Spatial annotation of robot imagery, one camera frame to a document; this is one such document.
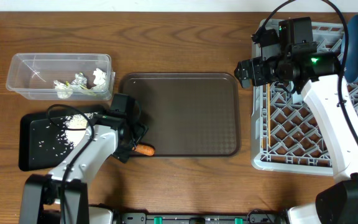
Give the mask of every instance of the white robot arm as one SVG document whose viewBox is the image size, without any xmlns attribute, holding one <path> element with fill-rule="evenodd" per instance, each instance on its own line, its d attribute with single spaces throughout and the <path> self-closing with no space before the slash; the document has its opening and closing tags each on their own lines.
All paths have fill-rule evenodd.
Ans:
<svg viewBox="0 0 358 224">
<path fill-rule="evenodd" d="M 33 174 L 27 179 L 19 223 L 112 223 L 112 210 L 88 205 L 88 184 L 109 156 L 126 162 L 146 134 L 148 127 L 139 121 L 140 106 L 135 110 L 136 105 L 135 99 L 115 94 L 106 114 L 94 114 L 88 120 L 92 124 L 64 161 L 48 175 Z M 44 204 L 53 203 L 60 204 L 62 215 L 44 210 Z"/>
<path fill-rule="evenodd" d="M 338 107 L 337 75 L 319 77 L 319 81 L 308 81 L 302 89 L 302 97 L 317 120 L 321 134 L 333 164 L 334 180 L 339 183 L 351 180 L 358 173 L 358 146 Z M 346 110 L 358 135 L 358 116 L 349 100 L 346 81 L 342 83 L 343 96 L 348 99 Z M 291 224 L 320 224 L 316 204 L 294 207 L 288 211 Z"/>
</svg>

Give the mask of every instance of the wood grain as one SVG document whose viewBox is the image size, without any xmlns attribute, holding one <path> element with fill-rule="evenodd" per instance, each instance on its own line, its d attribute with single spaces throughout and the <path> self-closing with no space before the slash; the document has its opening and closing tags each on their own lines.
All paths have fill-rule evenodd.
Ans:
<svg viewBox="0 0 358 224">
<path fill-rule="evenodd" d="M 311 15 L 339 22 L 335 14 Z M 349 19 L 353 14 L 346 14 Z M 229 72 L 250 58 L 250 35 L 268 13 L 0 12 L 0 223 L 17 223 L 22 189 L 31 173 L 17 166 L 19 121 L 53 101 L 31 101 L 6 90 L 19 52 L 104 53 L 119 81 L 131 72 Z M 224 159 L 109 158 L 89 188 L 90 203 L 150 213 L 247 213 L 313 202 L 330 177 L 256 170 L 250 163 L 252 90 L 239 85 L 242 147 Z M 68 105 L 109 102 L 63 101 Z"/>
</svg>

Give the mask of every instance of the clear plastic container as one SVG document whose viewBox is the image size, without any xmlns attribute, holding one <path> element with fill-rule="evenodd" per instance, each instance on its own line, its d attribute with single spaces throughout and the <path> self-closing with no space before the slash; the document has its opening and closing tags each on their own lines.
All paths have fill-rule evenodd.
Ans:
<svg viewBox="0 0 358 224">
<path fill-rule="evenodd" d="M 92 87 L 96 69 L 106 72 L 106 85 L 100 90 L 72 91 L 70 97 L 61 99 L 53 81 L 73 81 L 82 72 Z M 20 93 L 29 100 L 110 100 L 114 75 L 111 58 L 106 54 L 15 54 L 6 80 L 6 88 Z"/>
</svg>

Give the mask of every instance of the black cable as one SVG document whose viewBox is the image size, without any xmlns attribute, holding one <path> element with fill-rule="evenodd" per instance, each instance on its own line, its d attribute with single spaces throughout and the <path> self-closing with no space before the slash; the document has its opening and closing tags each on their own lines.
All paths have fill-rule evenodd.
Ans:
<svg viewBox="0 0 358 224">
<path fill-rule="evenodd" d="M 71 168 L 73 168 L 75 161 L 79 158 L 79 156 L 82 154 L 83 151 L 85 151 L 85 149 L 89 146 L 89 144 L 91 144 L 92 140 L 94 139 L 94 127 L 91 123 L 91 120 L 84 114 L 82 113 L 80 110 L 72 107 L 72 106 L 68 106 L 68 105 L 60 105 L 60 104 L 55 104 L 50 106 L 47 109 L 47 118 L 48 120 L 55 125 L 57 128 L 62 129 L 62 130 L 69 130 L 69 131 L 84 131 L 86 130 L 86 128 L 64 128 L 64 127 L 60 127 L 58 124 L 56 124 L 55 122 L 52 121 L 49 112 L 51 109 L 55 108 L 55 107 L 63 107 L 63 108 L 67 108 L 67 109 L 71 109 L 73 111 L 76 111 L 78 114 L 82 115 L 82 117 L 84 117 L 84 119 L 88 122 L 89 126 L 91 127 L 91 134 L 90 137 L 88 139 L 88 141 L 85 143 L 85 145 L 80 149 L 80 151 L 78 151 L 77 154 L 75 154 L 75 156 L 73 157 L 73 159 L 71 160 L 71 162 L 66 166 L 66 170 L 63 174 L 63 178 L 62 178 L 62 184 L 60 186 L 60 210 L 61 210 L 61 219 L 63 219 L 63 224 L 66 224 L 66 216 L 65 216 L 65 187 L 66 187 L 66 181 L 67 181 L 67 177 L 68 174 L 71 171 Z"/>
<path fill-rule="evenodd" d="M 286 1 L 285 3 L 281 4 L 280 6 L 278 6 L 269 16 L 268 18 L 265 20 L 265 22 L 262 24 L 261 27 L 259 27 L 259 29 L 257 30 L 257 32 L 255 33 L 255 35 L 252 36 L 252 40 L 255 42 L 254 40 L 254 37 L 256 40 L 258 40 L 258 38 L 260 37 L 261 33 L 265 30 L 265 26 L 267 24 L 267 22 L 269 21 L 269 19 L 272 18 L 272 16 L 279 10 L 281 9 L 282 7 L 286 6 L 287 4 L 290 4 L 291 2 L 293 1 L 296 1 L 296 0 L 289 0 L 289 1 Z M 356 133 L 356 131 L 354 130 L 353 128 L 353 125 L 352 125 L 352 122 L 349 118 L 349 115 L 346 111 L 346 108 L 345 108 L 345 102 L 344 99 L 343 99 L 343 95 L 342 95 L 342 81 L 343 81 L 343 77 L 344 77 L 344 72 L 345 72 L 345 66 L 346 66 L 346 59 L 347 59 L 347 49 L 348 49 L 348 46 L 349 46 L 349 32 L 348 32 L 348 29 L 347 29 L 347 24 L 346 24 L 346 20 L 344 18 L 344 16 L 342 15 L 342 13 L 340 12 L 340 10 L 332 3 L 330 2 L 329 0 L 322 0 L 323 2 L 325 2 L 326 4 L 328 4 L 329 6 L 331 6 L 336 14 L 339 16 L 341 22 L 342 22 L 342 25 L 343 25 L 343 28 L 344 28 L 344 35 L 345 35 L 345 48 L 344 48 L 344 52 L 343 52 L 343 58 L 342 58 L 342 65 L 341 65 L 341 69 L 339 71 L 339 78 L 338 78 L 338 83 L 337 83 L 337 90 L 338 90 L 338 98 L 339 98 L 339 105 L 341 106 L 341 109 L 342 109 L 342 113 L 343 113 L 343 116 L 345 117 L 345 120 L 346 120 L 346 123 L 353 135 L 353 138 L 358 146 L 358 135 Z"/>
<path fill-rule="evenodd" d="M 340 10 L 330 1 L 328 0 L 322 0 L 323 2 L 329 4 L 329 6 L 331 6 L 336 14 L 338 14 L 339 18 L 341 19 L 341 22 L 342 22 L 342 25 L 343 25 L 343 28 L 344 28 L 344 35 L 345 35 L 345 49 L 344 49 L 344 52 L 343 52 L 343 59 L 342 59 L 342 66 L 341 66 L 341 70 L 339 71 L 339 79 L 338 79 L 338 84 L 337 84 L 337 89 L 338 89 L 338 98 L 339 98 L 339 105 L 341 105 L 341 109 L 342 109 L 342 113 L 343 113 L 343 116 L 345 117 L 345 120 L 346 120 L 346 123 L 353 135 L 353 138 L 354 140 L 356 141 L 357 143 L 357 146 L 358 146 L 358 135 L 356 133 L 356 131 L 354 130 L 353 128 L 353 125 L 352 125 L 352 122 L 349 118 L 349 115 L 346 111 L 346 108 L 345 108 L 345 102 L 344 99 L 343 99 L 343 95 L 342 95 L 342 81 L 343 81 L 343 77 L 344 77 L 344 74 L 345 74 L 345 66 L 346 66 L 346 58 L 347 58 L 347 49 L 348 49 L 348 46 L 349 46 L 349 31 L 347 30 L 347 25 L 346 25 L 346 20 L 344 18 L 344 16 L 342 15 L 342 13 L 340 12 Z"/>
<path fill-rule="evenodd" d="M 291 97 L 291 95 L 293 94 L 292 91 L 289 91 L 289 90 L 285 87 L 284 83 L 280 83 L 280 81 L 276 81 L 276 82 L 274 83 L 274 86 L 278 86 L 278 87 L 282 88 L 286 93 L 288 93 L 288 94 L 290 95 L 290 97 Z"/>
<path fill-rule="evenodd" d="M 278 6 L 276 9 L 274 9 L 274 11 L 272 13 L 270 13 L 270 15 L 268 16 L 268 18 L 265 20 L 265 22 L 259 27 L 259 29 L 256 31 L 255 35 L 252 36 L 252 40 L 254 42 L 259 41 L 260 39 L 260 35 L 262 34 L 262 32 L 265 31 L 265 26 L 267 24 L 267 22 L 272 18 L 272 16 L 278 11 L 280 10 L 282 7 L 286 6 L 287 4 L 290 4 L 291 2 L 293 2 L 295 0 L 288 0 L 285 3 L 281 4 L 280 6 Z"/>
</svg>

